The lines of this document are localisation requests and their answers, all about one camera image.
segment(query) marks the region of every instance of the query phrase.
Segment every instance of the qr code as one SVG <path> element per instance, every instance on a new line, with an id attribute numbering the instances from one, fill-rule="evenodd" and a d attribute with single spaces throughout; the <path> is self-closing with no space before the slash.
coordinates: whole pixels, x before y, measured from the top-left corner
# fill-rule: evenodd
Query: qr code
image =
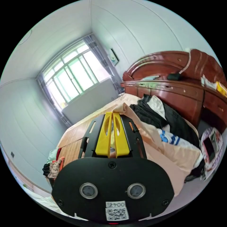
<path id="1" fill-rule="evenodd" d="M 127 208 L 106 208 L 106 219 L 108 221 L 120 221 L 129 219 Z"/>

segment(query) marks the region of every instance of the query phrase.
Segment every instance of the ceiling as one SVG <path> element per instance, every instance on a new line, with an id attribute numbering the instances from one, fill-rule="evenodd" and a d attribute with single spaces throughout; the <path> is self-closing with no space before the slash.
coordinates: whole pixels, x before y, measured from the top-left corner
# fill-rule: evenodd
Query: ceiling
<path id="1" fill-rule="evenodd" d="M 35 78 L 45 64 L 68 43 L 91 33 L 90 0 L 64 6 L 37 23 L 11 54 L 0 86 Z"/>

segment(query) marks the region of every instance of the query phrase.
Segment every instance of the window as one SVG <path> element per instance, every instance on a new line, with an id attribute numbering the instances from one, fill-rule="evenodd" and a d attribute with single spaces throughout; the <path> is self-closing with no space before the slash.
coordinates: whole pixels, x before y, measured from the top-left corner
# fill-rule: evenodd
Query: window
<path id="1" fill-rule="evenodd" d="M 84 42 L 64 53 L 44 72 L 51 98 L 59 110 L 90 87 L 109 77 Z"/>

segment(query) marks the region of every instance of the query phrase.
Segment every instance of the wooden dresser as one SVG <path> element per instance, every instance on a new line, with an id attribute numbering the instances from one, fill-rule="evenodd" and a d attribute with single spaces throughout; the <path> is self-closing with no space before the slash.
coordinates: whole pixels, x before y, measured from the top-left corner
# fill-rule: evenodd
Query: wooden dresser
<path id="1" fill-rule="evenodd" d="M 167 80 L 170 73 L 181 73 L 180 81 Z M 143 78 L 159 75 L 155 80 Z M 193 49 L 190 53 L 165 51 L 146 55 L 124 72 L 121 86 L 125 93 L 140 98 L 156 95 L 182 117 L 198 127 L 202 119 L 221 133 L 227 127 L 227 98 L 214 89 L 203 87 L 201 77 L 227 87 L 220 65 L 210 55 Z"/>
<path id="2" fill-rule="evenodd" d="M 121 86 L 125 93 L 140 98 L 143 94 L 156 95 L 195 127 L 200 119 L 221 133 L 227 127 L 227 99 L 210 88 L 169 80 L 125 81 Z"/>

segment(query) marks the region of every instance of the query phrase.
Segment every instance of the camera lens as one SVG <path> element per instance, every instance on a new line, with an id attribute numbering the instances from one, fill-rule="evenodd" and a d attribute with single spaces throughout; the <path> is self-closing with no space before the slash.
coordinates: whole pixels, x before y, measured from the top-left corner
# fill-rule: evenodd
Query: camera lens
<path id="1" fill-rule="evenodd" d="M 146 189 L 140 183 L 131 184 L 128 187 L 127 194 L 132 199 L 140 199 L 145 195 Z"/>
<path id="2" fill-rule="evenodd" d="M 85 183 L 80 186 L 80 194 L 86 199 L 94 199 L 98 195 L 98 189 L 92 183 Z"/>

